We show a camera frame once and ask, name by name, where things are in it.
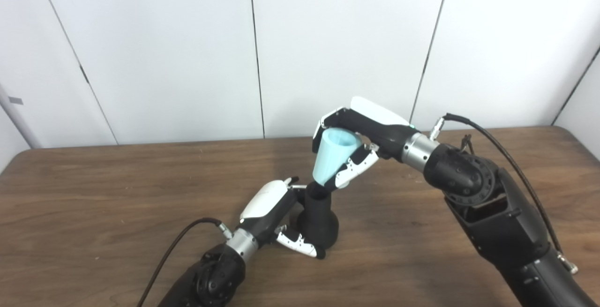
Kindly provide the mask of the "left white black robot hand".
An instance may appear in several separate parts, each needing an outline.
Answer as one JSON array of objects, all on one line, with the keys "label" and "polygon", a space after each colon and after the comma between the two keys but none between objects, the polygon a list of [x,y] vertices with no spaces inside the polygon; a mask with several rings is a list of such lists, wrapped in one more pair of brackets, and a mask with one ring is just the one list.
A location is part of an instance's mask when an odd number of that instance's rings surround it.
[{"label": "left white black robot hand", "polygon": [[266,183],[240,214],[239,224],[227,245],[245,262],[261,247],[274,242],[311,258],[324,259],[323,248],[281,223],[294,205],[304,200],[307,186],[296,185],[297,181],[298,177],[291,177]]}]

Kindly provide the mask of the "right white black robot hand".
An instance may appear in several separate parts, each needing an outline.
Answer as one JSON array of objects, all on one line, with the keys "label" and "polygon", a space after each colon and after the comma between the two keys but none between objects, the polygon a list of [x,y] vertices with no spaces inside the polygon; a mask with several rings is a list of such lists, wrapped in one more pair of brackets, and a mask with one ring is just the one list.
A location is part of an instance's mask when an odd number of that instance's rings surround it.
[{"label": "right white black robot hand", "polygon": [[344,188],[379,159],[401,159],[416,130],[398,114],[354,96],[319,119],[312,138],[313,179],[328,191]]}]

